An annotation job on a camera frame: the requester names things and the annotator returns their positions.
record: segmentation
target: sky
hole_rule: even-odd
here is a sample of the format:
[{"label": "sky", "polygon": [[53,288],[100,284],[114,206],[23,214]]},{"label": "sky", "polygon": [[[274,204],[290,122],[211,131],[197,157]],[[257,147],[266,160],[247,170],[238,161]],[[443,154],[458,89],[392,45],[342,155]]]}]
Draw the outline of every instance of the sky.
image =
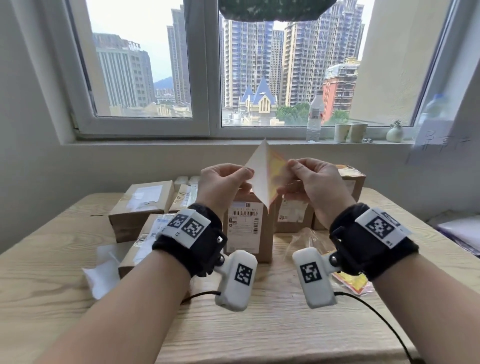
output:
[{"label": "sky", "polygon": [[[139,43],[148,52],[154,82],[172,76],[168,47],[167,25],[172,25],[171,9],[179,9],[182,0],[86,0],[88,14],[95,33],[118,34]],[[364,4],[365,23],[360,56],[372,15],[374,0],[358,0]],[[283,30],[286,23],[275,22],[274,29]]]}]

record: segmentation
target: blue pointed roof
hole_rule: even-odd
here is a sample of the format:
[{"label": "blue pointed roof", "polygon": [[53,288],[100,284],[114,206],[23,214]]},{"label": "blue pointed roof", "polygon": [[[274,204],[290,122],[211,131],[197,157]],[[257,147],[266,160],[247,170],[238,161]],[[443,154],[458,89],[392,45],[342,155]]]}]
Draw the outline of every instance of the blue pointed roof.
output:
[{"label": "blue pointed roof", "polygon": [[265,77],[262,77],[262,80],[257,87],[257,92],[255,92],[255,96],[253,97],[253,104],[257,105],[264,95],[267,96],[272,105],[275,104],[275,97],[273,97],[270,89],[268,88],[267,80],[265,80]]},{"label": "blue pointed roof", "polygon": [[248,96],[251,96],[250,99],[253,98],[253,91],[250,86],[248,86],[247,89],[245,90],[245,93],[243,94],[243,97],[241,98],[240,102],[246,102],[248,99]]}]

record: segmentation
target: wrist-mounted device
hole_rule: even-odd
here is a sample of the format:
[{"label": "wrist-mounted device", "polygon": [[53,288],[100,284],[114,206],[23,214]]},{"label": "wrist-mounted device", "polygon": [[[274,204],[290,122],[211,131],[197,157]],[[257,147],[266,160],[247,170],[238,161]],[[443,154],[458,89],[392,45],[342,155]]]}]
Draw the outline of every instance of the wrist-mounted device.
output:
[{"label": "wrist-mounted device", "polygon": [[174,256],[193,277],[205,277],[213,270],[222,276],[215,303],[230,311],[247,308],[252,294],[257,259],[244,250],[221,254],[227,243],[222,222],[209,208],[193,204],[181,210],[157,234],[152,250]]},{"label": "wrist-mounted device", "polygon": [[179,211],[157,234],[152,250],[174,256],[193,277],[213,271],[227,243],[222,222],[208,207],[193,204]]},{"label": "wrist-mounted device", "polygon": [[418,245],[408,238],[410,234],[385,211],[362,203],[347,208],[330,226],[330,239],[342,270],[351,275],[364,273],[370,281],[418,252]]},{"label": "wrist-mounted device", "polygon": [[293,253],[303,294],[310,308],[336,304],[328,276],[336,271],[364,273],[371,281],[419,247],[411,231],[379,208],[356,204],[343,211],[330,227],[336,251],[321,255],[314,247]]}]

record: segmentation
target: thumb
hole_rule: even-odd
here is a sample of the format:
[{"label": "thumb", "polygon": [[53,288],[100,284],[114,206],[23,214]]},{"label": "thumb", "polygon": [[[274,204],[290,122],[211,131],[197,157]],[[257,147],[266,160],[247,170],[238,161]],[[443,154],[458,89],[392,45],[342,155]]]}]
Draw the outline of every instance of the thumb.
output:
[{"label": "thumb", "polygon": [[253,170],[248,169],[246,167],[240,168],[239,170],[236,170],[233,172],[231,175],[228,176],[229,179],[237,183],[239,186],[245,182],[246,180],[249,180],[250,178],[253,177]]},{"label": "thumb", "polygon": [[288,161],[288,166],[292,170],[292,172],[300,178],[302,181],[305,180],[307,177],[310,176],[311,173],[314,173],[310,169],[308,169],[306,166],[298,162],[297,160],[290,159]]}]

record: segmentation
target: forearm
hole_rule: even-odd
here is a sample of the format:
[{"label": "forearm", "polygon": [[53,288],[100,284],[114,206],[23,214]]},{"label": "forearm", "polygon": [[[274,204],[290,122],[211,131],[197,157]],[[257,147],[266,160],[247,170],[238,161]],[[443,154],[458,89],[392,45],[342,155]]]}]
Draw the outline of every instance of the forearm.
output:
[{"label": "forearm", "polygon": [[401,260],[373,285],[427,363],[480,363],[476,292],[420,254]]},{"label": "forearm", "polygon": [[37,363],[154,363],[189,281],[175,258],[153,251]]}]

